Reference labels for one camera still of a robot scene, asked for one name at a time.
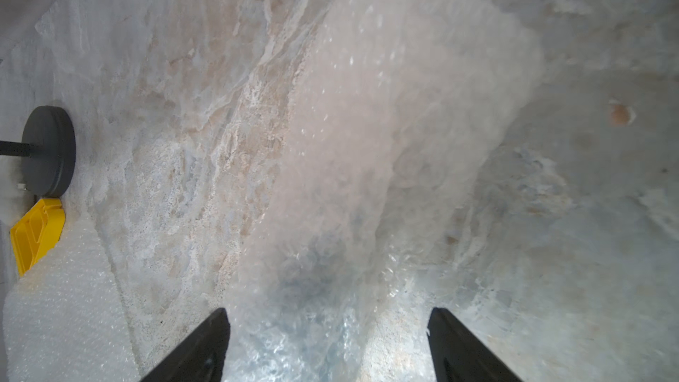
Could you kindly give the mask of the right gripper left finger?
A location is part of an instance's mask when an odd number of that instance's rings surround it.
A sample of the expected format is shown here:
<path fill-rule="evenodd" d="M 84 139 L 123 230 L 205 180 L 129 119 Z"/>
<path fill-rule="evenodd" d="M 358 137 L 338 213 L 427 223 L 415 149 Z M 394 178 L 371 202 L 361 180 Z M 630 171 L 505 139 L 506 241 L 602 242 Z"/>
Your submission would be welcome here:
<path fill-rule="evenodd" d="M 141 382 L 221 381 L 230 334 L 226 309 L 215 309 Z"/>

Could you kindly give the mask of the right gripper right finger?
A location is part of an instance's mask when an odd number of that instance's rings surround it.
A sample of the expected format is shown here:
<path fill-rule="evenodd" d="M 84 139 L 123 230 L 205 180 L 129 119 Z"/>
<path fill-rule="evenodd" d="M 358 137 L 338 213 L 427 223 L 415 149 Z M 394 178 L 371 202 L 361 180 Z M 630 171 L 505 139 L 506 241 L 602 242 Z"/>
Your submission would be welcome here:
<path fill-rule="evenodd" d="M 448 309 L 433 308 L 427 330 L 438 382 L 522 381 Z"/>

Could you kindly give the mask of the black round base stand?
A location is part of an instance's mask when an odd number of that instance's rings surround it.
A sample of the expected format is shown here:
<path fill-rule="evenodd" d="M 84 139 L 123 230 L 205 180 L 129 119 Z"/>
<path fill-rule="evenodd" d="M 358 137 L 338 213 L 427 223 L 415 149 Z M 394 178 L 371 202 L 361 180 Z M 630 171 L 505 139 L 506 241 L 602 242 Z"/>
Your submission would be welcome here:
<path fill-rule="evenodd" d="M 35 108 L 24 126 L 22 140 L 2 141 L 1 154 L 21 160 L 23 183 L 34 196 L 60 198 L 70 187 L 76 164 L 70 116 L 58 106 Z"/>

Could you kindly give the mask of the white plastic toy figure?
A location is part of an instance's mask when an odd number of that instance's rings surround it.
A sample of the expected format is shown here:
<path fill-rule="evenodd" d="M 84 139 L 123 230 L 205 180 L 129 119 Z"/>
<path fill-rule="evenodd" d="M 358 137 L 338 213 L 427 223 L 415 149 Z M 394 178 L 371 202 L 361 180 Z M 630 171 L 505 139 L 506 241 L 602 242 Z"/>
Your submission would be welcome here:
<path fill-rule="evenodd" d="M 15 225 L 34 205 L 34 196 L 26 190 L 21 160 L 1 157 L 1 222 Z"/>

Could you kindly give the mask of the yellow plastic triangular frame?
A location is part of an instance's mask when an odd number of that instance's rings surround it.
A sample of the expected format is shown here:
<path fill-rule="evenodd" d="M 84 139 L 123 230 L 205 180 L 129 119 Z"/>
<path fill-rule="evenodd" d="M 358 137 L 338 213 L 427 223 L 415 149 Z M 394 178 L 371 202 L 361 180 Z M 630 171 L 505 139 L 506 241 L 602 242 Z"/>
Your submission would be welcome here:
<path fill-rule="evenodd" d="M 10 230 L 19 277 L 23 277 L 60 240 L 65 211 L 58 198 L 39 200 Z"/>

